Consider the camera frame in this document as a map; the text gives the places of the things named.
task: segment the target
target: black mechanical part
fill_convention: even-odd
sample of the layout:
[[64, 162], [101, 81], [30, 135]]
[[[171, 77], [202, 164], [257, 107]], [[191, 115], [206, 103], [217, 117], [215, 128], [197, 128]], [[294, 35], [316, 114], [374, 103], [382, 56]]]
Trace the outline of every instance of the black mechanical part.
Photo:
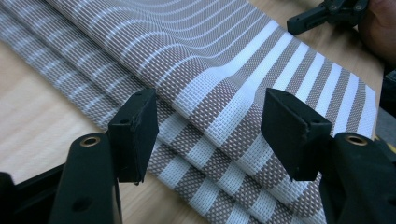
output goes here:
[[[321, 136], [325, 134], [323, 129], [314, 133], [316, 130], [309, 128], [307, 120], [317, 119], [319, 122], [314, 123], [323, 122], [326, 132], [329, 130], [328, 121], [318, 116], [291, 94], [267, 89], [262, 135], [290, 177], [296, 176], [296, 167], [304, 167], [303, 175], [296, 180], [309, 180], [313, 173], [322, 173], [319, 191], [329, 224], [394, 223], [394, 155], [384, 153], [389, 149], [379, 148], [378, 143], [355, 133], [338, 133], [334, 138]], [[319, 138], [306, 137], [308, 133]], [[306, 150], [300, 146], [313, 147]]]
[[367, 7], [368, 0], [325, 0], [317, 7], [288, 19], [288, 32], [299, 35], [324, 22], [353, 27], [363, 19]]
[[330, 138], [332, 124], [294, 95], [268, 88], [262, 135], [291, 179], [315, 180], [318, 151]]
[[155, 90], [137, 92], [107, 133], [80, 137], [65, 164], [14, 185], [0, 173], [0, 223], [121, 223], [119, 181], [144, 180], [158, 134]]

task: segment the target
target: wood grain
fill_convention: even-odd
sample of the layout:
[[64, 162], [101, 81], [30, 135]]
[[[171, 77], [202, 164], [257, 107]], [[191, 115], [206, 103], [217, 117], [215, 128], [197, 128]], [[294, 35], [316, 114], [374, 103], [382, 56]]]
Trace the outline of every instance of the wood grain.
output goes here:
[[[250, 0], [286, 28], [286, 20], [319, 1]], [[382, 64], [355, 30], [324, 24], [298, 38], [380, 92]], [[99, 130], [9, 47], [0, 42], [0, 171], [21, 183], [65, 161], [72, 141]], [[120, 185], [125, 223], [206, 223], [153, 175]]]

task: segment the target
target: human hand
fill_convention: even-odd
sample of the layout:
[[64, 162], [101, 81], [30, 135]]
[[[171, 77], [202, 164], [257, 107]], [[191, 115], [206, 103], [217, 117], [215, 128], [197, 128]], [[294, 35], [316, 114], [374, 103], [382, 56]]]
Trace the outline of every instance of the human hand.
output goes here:
[[367, 47], [396, 68], [396, 0], [369, 0], [358, 28]]

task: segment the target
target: light wood tabletop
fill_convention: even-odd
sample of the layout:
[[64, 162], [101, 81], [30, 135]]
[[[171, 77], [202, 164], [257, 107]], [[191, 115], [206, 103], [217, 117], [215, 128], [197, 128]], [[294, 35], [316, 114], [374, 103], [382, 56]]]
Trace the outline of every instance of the light wood tabletop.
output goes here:
[[[316, 0], [250, 0], [286, 28], [286, 20]], [[324, 24], [302, 35], [307, 45], [355, 73], [377, 93], [382, 63], [359, 41], [356, 30]], [[99, 132], [74, 105], [0, 42], [0, 171], [21, 183], [64, 163], [70, 144]], [[124, 223], [206, 223], [153, 175], [145, 183], [120, 185]]]

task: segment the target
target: cloth fold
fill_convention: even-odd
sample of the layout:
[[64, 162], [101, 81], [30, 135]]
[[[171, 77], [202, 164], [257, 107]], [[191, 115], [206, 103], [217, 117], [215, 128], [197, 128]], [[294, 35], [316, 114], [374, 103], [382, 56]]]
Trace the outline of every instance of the cloth fold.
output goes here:
[[[318, 181], [291, 183], [260, 135], [264, 90], [297, 95], [334, 123], [332, 134], [369, 136], [375, 94], [355, 75], [245, 1], [49, 2], [57, 10], [2, 1], [2, 39], [102, 129], [133, 92], [156, 87], [160, 134], [149, 170], [201, 215], [325, 221]], [[198, 200], [210, 190], [215, 198]]]

